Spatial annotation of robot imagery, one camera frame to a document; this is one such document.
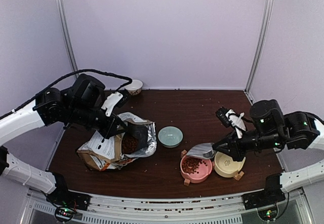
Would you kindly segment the dog food bag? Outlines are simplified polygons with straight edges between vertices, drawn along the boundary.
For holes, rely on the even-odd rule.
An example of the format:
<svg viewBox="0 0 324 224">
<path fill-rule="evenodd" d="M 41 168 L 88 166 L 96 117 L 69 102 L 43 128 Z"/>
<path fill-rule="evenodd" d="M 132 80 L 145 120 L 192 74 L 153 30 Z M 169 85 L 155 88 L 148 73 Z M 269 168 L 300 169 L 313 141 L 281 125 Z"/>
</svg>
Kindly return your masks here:
<svg viewBox="0 0 324 224">
<path fill-rule="evenodd" d="M 129 133 L 105 139 L 95 132 L 91 139 L 76 150 L 76 154 L 85 166 L 93 171 L 120 170 L 138 158 L 152 156 L 157 147 L 155 122 L 143 119 L 133 113 L 119 114 L 128 123 Z M 125 134 L 138 140 L 134 153 L 122 153 L 122 139 Z"/>
</svg>

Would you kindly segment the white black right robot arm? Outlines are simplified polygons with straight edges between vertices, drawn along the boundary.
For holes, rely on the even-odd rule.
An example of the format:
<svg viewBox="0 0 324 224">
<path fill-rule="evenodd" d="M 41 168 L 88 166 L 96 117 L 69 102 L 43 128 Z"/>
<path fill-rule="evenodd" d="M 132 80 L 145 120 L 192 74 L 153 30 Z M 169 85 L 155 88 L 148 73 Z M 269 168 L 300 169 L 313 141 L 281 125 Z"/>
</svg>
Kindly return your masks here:
<svg viewBox="0 0 324 224">
<path fill-rule="evenodd" d="M 323 120 L 312 113 L 295 111 L 285 115 L 278 102 L 272 99 L 254 103 L 250 108 L 250 118 L 254 130 L 243 132 L 242 137 L 229 134 L 213 144 L 213 150 L 240 162 L 248 152 L 272 148 L 323 149 Z M 263 190 L 242 196 L 245 209 L 284 201 L 290 191 L 322 180 L 322 160 L 295 171 L 270 175 Z"/>
</svg>

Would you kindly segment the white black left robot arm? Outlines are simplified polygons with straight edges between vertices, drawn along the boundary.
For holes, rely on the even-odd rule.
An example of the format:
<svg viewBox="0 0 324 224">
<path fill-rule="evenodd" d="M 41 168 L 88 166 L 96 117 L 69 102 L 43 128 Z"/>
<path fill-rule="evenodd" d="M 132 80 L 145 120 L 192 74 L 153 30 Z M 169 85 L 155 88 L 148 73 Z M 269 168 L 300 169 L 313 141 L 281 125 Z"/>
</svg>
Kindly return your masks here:
<svg viewBox="0 0 324 224">
<path fill-rule="evenodd" d="M 43 192 L 62 206 L 73 200 L 61 174 L 35 168 L 8 152 L 8 141 L 31 130 L 56 122 L 65 126 L 78 124 L 96 130 L 103 138 L 127 131 L 126 124 L 113 110 L 122 107 L 130 93 L 118 87 L 108 97 L 105 85 L 93 76 L 80 74 L 74 84 L 64 90 L 50 84 L 18 108 L 1 116 L 1 176 Z"/>
</svg>

